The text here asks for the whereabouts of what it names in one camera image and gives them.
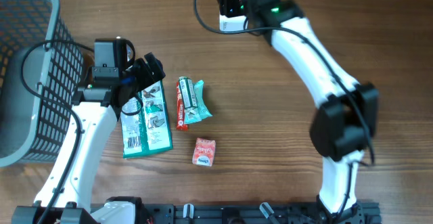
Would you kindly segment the large green white packet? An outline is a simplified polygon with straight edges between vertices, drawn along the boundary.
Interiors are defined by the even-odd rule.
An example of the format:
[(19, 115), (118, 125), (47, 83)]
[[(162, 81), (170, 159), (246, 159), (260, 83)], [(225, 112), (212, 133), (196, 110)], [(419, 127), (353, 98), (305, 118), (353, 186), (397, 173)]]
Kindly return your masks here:
[(139, 158), (173, 149), (161, 81), (130, 99), (120, 115), (123, 157)]

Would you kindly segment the green white gum pack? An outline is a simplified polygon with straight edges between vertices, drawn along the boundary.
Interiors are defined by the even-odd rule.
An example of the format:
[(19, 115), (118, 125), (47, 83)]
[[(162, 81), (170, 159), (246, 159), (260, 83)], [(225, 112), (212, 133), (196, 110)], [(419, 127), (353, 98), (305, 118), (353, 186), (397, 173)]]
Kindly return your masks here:
[(183, 104), (186, 109), (197, 108), (198, 103), (194, 91), (193, 82), (190, 78), (182, 76), (179, 78), (179, 88), (183, 98)]

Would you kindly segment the light teal sachet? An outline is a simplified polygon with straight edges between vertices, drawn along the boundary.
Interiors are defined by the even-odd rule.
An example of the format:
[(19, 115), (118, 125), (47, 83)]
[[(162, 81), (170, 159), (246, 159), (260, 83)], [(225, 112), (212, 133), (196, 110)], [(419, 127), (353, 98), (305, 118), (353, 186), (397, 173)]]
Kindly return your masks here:
[(193, 87), (196, 93), (198, 107), (189, 109), (185, 108), (185, 124), (187, 125), (200, 122), (205, 118), (212, 116), (203, 100), (204, 81), (194, 83)]

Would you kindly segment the red chocolate bar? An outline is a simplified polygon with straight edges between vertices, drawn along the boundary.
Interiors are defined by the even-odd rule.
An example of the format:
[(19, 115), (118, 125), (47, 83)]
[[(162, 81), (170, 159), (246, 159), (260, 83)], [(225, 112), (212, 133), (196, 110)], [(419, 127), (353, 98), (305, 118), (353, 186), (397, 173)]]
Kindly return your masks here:
[(179, 88), (179, 82), (176, 84), (177, 89), (177, 126), (178, 131), (187, 131), (188, 126), (185, 124), (185, 108), (183, 104), (182, 93)]

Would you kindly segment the pink tissue pack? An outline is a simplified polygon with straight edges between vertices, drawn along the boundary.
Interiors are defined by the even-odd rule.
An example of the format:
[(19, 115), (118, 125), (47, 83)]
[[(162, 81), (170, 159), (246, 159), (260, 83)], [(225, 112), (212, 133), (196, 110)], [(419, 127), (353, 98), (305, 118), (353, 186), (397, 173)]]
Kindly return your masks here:
[(198, 166), (211, 167), (214, 162), (216, 141), (197, 138), (192, 163)]

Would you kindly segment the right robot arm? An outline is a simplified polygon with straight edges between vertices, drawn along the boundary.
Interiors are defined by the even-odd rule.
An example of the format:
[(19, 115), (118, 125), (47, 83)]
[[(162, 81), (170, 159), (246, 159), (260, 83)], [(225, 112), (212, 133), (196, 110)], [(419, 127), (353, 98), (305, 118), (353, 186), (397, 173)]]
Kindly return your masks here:
[(362, 84), (333, 59), (293, 0), (217, 0), (220, 31), (263, 36), (306, 85), (316, 107), (309, 129), (323, 159), (317, 196), (319, 223), (380, 223), (379, 206), (355, 196), (364, 155), (375, 156), (378, 91)]

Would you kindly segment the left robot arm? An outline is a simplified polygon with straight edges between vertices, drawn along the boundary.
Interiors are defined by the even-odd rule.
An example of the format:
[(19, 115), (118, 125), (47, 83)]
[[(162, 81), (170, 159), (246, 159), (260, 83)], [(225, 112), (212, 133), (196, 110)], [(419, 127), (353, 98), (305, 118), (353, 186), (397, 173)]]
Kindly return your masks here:
[(136, 58), (126, 39), (98, 39), (91, 79), (78, 87), (71, 102), (31, 89), (25, 90), (71, 119), (60, 153), (48, 180), (31, 206), (17, 206), (12, 223), (151, 223), (152, 215), (138, 197), (113, 197), (91, 210), (91, 192), (102, 152), (114, 130), (122, 107), (145, 88), (165, 77), (160, 60), (152, 53)]

